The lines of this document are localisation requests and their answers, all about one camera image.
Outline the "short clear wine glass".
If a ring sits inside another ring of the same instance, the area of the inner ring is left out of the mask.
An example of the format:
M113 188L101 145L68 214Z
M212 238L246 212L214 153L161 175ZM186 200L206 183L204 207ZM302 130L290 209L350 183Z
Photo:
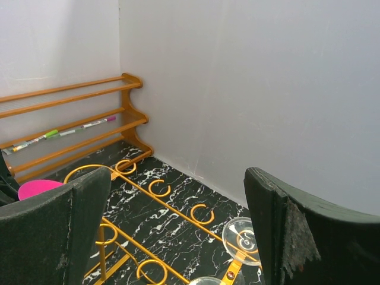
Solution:
M188 285L222 285L223 282L215 277L198 277L191 280Z

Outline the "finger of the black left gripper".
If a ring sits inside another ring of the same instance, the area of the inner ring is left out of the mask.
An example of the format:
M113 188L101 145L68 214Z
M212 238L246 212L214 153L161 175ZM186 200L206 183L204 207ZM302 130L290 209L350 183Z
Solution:
M1 205L8 205L18 201L18 190L20 186L11 174L6 161L1 154Z

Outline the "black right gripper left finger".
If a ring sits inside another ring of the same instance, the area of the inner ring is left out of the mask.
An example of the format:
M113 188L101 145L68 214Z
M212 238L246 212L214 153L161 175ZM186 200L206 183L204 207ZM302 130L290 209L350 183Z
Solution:
M81 284L111 188L98 168L1 207L1 284Z

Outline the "tall clear wine glass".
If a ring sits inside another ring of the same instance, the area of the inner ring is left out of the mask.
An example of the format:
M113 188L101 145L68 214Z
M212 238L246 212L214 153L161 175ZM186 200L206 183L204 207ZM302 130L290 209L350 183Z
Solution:
M260 266L256 236L250 218L238 217L224 226L222 241L225 250L233 258L248 266Z

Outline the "pink plastic wine glass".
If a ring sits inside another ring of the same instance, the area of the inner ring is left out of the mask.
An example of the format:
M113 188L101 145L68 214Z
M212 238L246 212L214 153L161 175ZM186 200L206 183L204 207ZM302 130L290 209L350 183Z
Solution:
M20 186L18 190L18 199L22 201L62 185L62 182L48 179L31 180Z

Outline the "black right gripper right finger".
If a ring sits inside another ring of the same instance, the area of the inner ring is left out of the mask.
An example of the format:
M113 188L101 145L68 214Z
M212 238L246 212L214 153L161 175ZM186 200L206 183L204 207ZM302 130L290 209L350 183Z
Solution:
M266 284L378 284L379 217L245 171L246 201Z

